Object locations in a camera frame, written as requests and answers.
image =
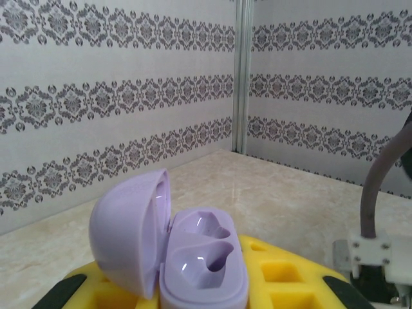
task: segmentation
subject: lavender earbud case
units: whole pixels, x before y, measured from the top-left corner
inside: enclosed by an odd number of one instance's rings
[[[171,222],[165,169],[108,191],[91,214],[92,253],[110,281],[162,309],[245,309],[248,275],[232,218],[215,208],[180,211]]]

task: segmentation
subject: beige marble surface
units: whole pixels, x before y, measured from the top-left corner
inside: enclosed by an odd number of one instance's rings
[[[217,207],[247,234],[331,266],[332,242],[359,225],[361,188],[227,151],[170,172],[172,212]],[[95,201],[0,236],[0,308],[31,308],[68,272],[93,260]],[[379,194],[377,226],[412,236],[412,201]]]

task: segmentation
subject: yellow foam block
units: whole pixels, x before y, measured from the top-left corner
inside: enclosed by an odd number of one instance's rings
[[[249,276],[248,309],[345,309],[323,281],[340,274],[303,257],[248,236],[240,236]],[[126,292],[109,282],[96,263],[66,276],[87,276],[63,309],[158,309],[158,290],[151,300]]]

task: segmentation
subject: open case lid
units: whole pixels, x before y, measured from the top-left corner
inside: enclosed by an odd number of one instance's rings
[[[130,178],[101,197],[91,213],[89,240],[106,277],[136,295],[152,298],[170,217],[165,169]]]

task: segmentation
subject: patterned wall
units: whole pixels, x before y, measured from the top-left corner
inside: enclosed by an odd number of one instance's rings
[[[362,184],[412,107],[412,2],[257,1],[252,42],[247,154]]]
[[[0,234],[230,149],[236,5],[0,1]]]

